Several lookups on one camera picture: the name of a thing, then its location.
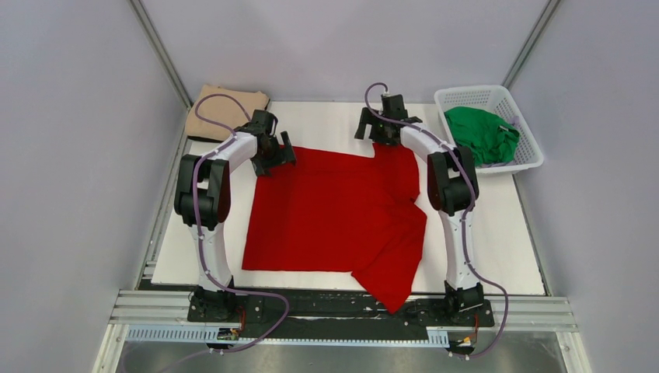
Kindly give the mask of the red t shirt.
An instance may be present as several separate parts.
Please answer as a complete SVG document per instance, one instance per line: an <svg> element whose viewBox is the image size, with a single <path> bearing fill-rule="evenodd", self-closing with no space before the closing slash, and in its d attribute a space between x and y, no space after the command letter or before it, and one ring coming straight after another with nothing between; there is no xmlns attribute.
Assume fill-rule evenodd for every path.
<svg viewBox="0 0 659 373"><path fill-rule="evenodd" d="M348 272L388 312L412 291L426 214L415 155L376 144L363 157L295 149L256 181L245 270Z"/></svg>

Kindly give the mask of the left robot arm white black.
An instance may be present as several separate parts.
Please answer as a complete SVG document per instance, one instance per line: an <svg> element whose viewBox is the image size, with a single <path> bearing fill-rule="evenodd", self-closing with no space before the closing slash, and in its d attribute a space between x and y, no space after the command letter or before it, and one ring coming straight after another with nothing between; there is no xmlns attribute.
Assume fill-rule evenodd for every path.
<svg viewBox="0 0 659 373"><path fill-rule="evenodd" d="M196 243L199 267L188 311L191 322L228 322L238 313L237 298L242 293L233 287L225 247L225 222L232 202L230 176L245 162L252 163L257 176L296 163L288 133L278 134L277 124L274 114L256 110L217 147L180 160L174 210Z"/></svg>

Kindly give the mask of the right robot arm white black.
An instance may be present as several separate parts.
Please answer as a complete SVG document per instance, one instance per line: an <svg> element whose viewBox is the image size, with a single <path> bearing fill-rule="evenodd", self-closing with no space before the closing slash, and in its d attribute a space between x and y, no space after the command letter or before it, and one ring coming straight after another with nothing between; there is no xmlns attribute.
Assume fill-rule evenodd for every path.
<svg viewBox="0 0 659 373"><path fill-rule="evenodd" d="M368 96L366 92L354 137L361 140L368 136L374 143L402 145L425 158L427 196L440 216L445 235L447 273L441 308L448 321L463 324L485 302L470 257L472 210L478 198L472 153L440 139L420 118L409 116L401 95L384 92L380 110L372 107Z"/></svg>

